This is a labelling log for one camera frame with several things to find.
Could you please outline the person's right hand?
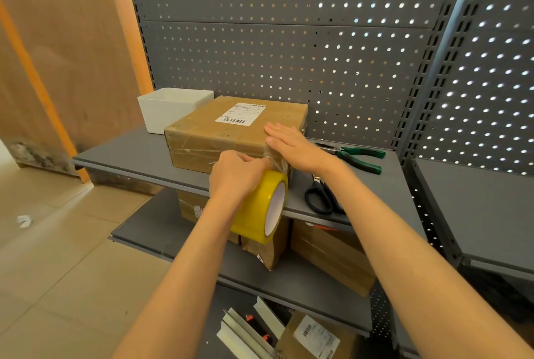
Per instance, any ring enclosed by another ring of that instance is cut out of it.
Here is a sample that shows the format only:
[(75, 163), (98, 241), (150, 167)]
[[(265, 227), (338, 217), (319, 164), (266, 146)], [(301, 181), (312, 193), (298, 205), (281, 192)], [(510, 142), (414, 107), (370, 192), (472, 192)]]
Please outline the person's right hand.
[(327, 179), (346, 169), (342, 161), (312, 144), (295, 127), (268, 122), (264, 130), (266, 144), (300, 171)]

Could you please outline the yellow packing tape roll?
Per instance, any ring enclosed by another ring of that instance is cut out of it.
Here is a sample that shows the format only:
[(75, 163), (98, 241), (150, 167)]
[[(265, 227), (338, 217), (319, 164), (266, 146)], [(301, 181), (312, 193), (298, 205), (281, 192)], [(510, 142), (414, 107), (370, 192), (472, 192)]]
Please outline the yellow packing tape roll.
[(265, 171), (260, 183), (244, 199), (231, 231), (263, 245), (269, 243), (280, 222), (287, 189), (286, 174)]

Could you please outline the taped cardboard box white label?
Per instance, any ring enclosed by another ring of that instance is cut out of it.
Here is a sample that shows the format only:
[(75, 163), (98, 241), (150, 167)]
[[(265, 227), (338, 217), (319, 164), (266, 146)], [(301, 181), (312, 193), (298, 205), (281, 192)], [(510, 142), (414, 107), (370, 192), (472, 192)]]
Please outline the taped cardboard box white label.
[(273, 170), (287, 173), (289, 164), (265, 142), (270, 122), (305, 132), (306, 104), (219, 96), (164, 129), (174, 167), (211, 173), (223, 151), (268, 158)]

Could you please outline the person's left forearm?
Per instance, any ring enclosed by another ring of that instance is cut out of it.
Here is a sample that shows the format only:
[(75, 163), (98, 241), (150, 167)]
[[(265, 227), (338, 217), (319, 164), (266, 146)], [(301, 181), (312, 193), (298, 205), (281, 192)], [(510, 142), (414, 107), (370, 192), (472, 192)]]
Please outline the person's left forearm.
[(210, 198), (111, 359), (195, 359), (231, 223), (243, 199)]

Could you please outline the person's right forearm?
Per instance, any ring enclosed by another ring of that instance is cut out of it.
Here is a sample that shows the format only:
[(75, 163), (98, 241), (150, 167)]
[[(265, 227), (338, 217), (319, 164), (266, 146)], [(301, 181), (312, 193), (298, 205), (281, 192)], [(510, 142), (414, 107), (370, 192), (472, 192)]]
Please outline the person's right forearm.
[(345, 163), (328, 155), (319, 167), (422, 359), (534, 359), (534, 349)]

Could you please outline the small cardboard box with sticker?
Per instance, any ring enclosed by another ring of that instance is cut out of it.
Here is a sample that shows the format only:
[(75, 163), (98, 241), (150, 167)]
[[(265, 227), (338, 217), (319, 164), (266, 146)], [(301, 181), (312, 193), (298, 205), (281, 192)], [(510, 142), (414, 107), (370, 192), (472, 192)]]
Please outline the small cardboard box with sticker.
[(192, 223), (197, 223), (209, 201), (209, 196), (182, 190), (176, 190), (176, 192), (182, 217)]

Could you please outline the grey perforated back panel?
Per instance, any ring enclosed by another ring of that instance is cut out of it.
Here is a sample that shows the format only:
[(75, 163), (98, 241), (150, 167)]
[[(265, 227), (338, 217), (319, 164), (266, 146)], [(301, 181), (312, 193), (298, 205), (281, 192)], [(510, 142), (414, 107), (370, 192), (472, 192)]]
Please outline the grey perforated back panel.
[(456, 0), (133, 0), (155, 90), (309, 108), (307, 136), (394, 138)]

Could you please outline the white plastic bin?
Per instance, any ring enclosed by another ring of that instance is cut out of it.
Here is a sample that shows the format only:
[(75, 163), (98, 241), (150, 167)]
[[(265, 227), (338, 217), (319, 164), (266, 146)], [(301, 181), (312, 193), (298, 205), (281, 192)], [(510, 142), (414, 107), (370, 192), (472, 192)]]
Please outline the white plastic bin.
[(214, 98), (210, 90), (160, 88), (137, 99), (147, 132), (163, 135), (165, 127)]

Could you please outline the grey metal shelf board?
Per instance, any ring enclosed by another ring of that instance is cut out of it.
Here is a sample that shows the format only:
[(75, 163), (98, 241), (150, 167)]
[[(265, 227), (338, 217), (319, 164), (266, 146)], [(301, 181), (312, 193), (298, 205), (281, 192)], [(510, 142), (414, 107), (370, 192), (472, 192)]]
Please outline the grey metal shelf board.
[[(77, 166), (144, 180), (193, 194), (209, 195), (209, 174), (174, 167), (164, 136), (148, 133), (143, 127), (77, 154), (73, 160)], [(365, 186), (427, 241), (427, 231), (422, 225), (397, 154), (385, 150), (384, 159), (378, 160), (364, 155), (363, 160), (381, 166), (382, 174), (375, 175), (354, 167), (350, 169)], [(351, 231), (345, 215), (318, 215), (306, 205), (304, 192), (311, 186), (312, 181), (310, 174), (291, 170), (284, 216), (323, 227)]]
[[(176, 191), (164, 188), (114, 229), (109, 239), (172, 261), (193, 228), (181, 216)], [(345, 325), (363, 336), (372, 330), (368, 297), (351, 291), (291, 250), (269, 271), (258, 258), (228, 242), (218, 283)]]

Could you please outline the wide brown cardboard box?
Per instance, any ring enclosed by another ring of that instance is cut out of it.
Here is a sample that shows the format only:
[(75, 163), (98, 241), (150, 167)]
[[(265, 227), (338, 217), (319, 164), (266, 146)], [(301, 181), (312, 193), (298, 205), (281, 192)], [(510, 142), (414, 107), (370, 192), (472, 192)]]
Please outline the wide brown cardboard box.
[(290, 248), (353, 292), (369, 296), (376, 275), (354, 232), (326, 230), (295, 220)]

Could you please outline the white metal angle bar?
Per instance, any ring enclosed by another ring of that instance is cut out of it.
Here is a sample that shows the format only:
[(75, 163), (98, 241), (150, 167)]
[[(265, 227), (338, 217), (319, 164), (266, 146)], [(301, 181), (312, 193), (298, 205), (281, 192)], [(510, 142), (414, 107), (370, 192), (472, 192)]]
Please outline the white metal angle bar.
[(217, 337), (237, 359), (278, 359), (272, 335), (254, 315), (224, 310)]
[(283, 336), (286, 326), (275, 312), (268, 306), (265, 300), (260, 296), (256, 297), (256, 303), (253, 308), (267, 326), (268, 330), (272, 332), (276, 340), (280, 340)]

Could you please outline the grey metal shelf upright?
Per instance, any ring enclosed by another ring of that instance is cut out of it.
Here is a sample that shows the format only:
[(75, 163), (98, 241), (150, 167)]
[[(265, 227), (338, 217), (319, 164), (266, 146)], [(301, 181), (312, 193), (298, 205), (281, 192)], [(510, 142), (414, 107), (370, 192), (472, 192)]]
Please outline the grey metal shelf upright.
[(444, 0), (431, 31), (391, 147), (404, 168), (421, 142), (433, 109), (474, 26), (481, 0)]

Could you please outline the cardboard box large white label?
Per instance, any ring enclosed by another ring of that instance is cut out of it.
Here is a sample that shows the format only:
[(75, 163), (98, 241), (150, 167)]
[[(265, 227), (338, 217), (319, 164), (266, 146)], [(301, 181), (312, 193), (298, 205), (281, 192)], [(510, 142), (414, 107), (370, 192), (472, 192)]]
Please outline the cardboard box large white label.
[(343, 325), (295, 311), (275, 350), (277, 359), (356, 359), (360, 342)]

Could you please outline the black handled scissors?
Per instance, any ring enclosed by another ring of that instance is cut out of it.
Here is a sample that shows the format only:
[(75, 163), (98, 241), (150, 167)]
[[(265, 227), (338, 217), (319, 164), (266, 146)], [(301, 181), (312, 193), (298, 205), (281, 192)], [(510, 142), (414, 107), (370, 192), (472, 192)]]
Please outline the black handled scissors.
[(304, 193), (306, 205), (319, 215), (345, 215), (329, 186), (317, 175), (312, 175), (312, 184)]

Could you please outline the green handled pliers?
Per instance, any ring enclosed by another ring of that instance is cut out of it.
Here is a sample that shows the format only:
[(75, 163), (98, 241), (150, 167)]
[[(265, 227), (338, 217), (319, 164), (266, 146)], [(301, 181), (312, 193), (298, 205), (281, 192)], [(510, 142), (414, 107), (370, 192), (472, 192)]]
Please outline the green handled pliers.
[(325, 152), (336, 156), (338, 159), (345, 161), (357, 170), (361, 170), (375, 175), (380, 175), (382, 173), (381, 166), (363, 161), (357, 158), (357, 156), (363, 155), (377, 159), (384, 159), (386, 156), (385, 151), (375, 150), (367, 147), (335, 147), (332, 145), (327, 145), (318, 142), (315, 142), (315, 145), (320, 149), (324, 150)]

